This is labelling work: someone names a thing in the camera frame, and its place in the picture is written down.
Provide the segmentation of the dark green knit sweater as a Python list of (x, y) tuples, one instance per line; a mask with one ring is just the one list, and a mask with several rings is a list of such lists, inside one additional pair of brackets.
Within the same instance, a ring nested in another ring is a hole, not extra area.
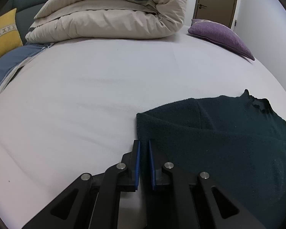
[(139, 113), (150, 139), (190, 173), (208, 172), (266, 228), (286, 228), (286, 121), (247, 90), (239, 97), (187, 99)]

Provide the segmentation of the blue pillow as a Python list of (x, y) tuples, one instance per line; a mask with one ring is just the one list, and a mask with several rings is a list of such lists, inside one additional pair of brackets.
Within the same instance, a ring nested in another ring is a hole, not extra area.
[(0, 58), (0, 94), (25, 65), (52, 45), (53, 43), (28, 44), (3, 55)]

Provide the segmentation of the purple cushion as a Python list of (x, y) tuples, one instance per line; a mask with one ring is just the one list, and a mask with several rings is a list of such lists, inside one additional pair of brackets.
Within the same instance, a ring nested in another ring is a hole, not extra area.
[(241, 38), (223, 24), (204, 19), (192, 19), (192, 25), (188, 29), (188, 33), (195, 37), (206, 39), (237, 55), (255, 60), (252, 52)]

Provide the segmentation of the yellow cushion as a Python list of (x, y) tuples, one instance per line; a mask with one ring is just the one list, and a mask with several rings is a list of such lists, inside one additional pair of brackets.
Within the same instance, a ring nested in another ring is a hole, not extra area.
[(16, 11), (15, 8), (0, 16), (0, 58), (7, 52), (23, 46), (15, 21)]

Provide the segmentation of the beige folded duvet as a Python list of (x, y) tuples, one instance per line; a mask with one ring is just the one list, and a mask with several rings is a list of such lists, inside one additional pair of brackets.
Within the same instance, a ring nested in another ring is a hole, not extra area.
[(158, 39), (178, 32), (187, 0), (48, 0), (26, 35), (30, 44), (75, 38)]

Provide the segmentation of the brown door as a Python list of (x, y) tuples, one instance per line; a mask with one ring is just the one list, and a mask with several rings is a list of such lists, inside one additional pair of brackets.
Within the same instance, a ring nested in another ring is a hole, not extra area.
[(197, 0), (193, 18), (210, 20), (230, 27), (236, 5), (237, 0)]

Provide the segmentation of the grey upholstered headboard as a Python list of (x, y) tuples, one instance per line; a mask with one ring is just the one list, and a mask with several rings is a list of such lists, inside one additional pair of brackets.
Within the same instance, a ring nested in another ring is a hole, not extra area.
[(34, 22), (34, 17), (48, 0), (8, 0), (0, 11), (0, 16), (16, 8), (15, 22), (22, 40), (26, 44), (25, 36)]

